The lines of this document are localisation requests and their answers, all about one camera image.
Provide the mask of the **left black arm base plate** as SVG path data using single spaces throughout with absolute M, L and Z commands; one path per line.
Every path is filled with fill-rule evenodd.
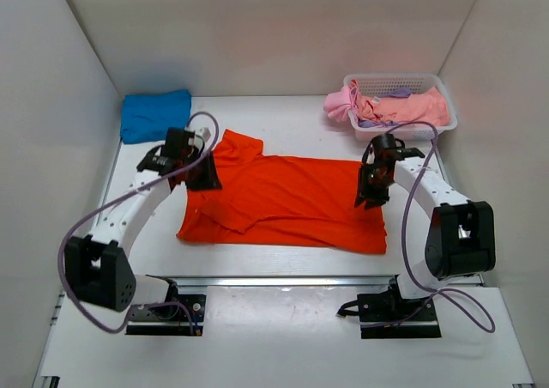
M 206 294 L 178 294 L 173 299 L 183 305 L 134 311 L 125 328 L 128 336 L 202 336 Z

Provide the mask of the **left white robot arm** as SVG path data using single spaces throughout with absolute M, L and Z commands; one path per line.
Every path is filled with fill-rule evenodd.
M 124 200 L 102 211 L 85 236 L 68 240 L 64 278 L 75 300 L 115 312 L 149 305 L 162 318 L 177 312 L 179 296 L 173 282 L 135 275 L 129 255 L 150 217 L 179 185 L 189 191 L 220 189 L 212 153 L 218 135 L 208 128 L 169 129 L 165 142 L 138 163 Z

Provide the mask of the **orange t-shirt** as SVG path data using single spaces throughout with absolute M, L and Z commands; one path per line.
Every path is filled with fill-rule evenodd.
M 354 205 L 358 161 L 265 155 L 262 140 L 226 130 L 214 164 L 222 187 L 188 193 L 183 242 L 386 252 L 382 210 Z

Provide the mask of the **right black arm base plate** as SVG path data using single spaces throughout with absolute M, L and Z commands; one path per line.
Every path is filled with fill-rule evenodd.
M 436 339 L 442 336 L 434 304 L 428 299 L 403 300 L 387 290 L 358 294 L 340 306 L 340 318 L 359 320 L 362 340 Z

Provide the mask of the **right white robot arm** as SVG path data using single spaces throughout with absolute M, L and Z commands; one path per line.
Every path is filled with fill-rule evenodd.
M 354 207 L 377 209 L 389 201 L 389 188 L 407 194 L 401 222 L 404 273 L 386 291 L 362 294 L 340 307 L 341 318 L 359 316 L 370 328 L 397 326 L 415 319 L 436 296 L 449 297 L 449 283 L 493 270 L 496 263 L 494 214 L 485 201 L 462 195 L 429 168 L 429 155 L 408 148 L 391 133 L 374 137 L 359 168 Z M 424 257 L 411 264 L 407 222 L 412 203 L 430 218 Z

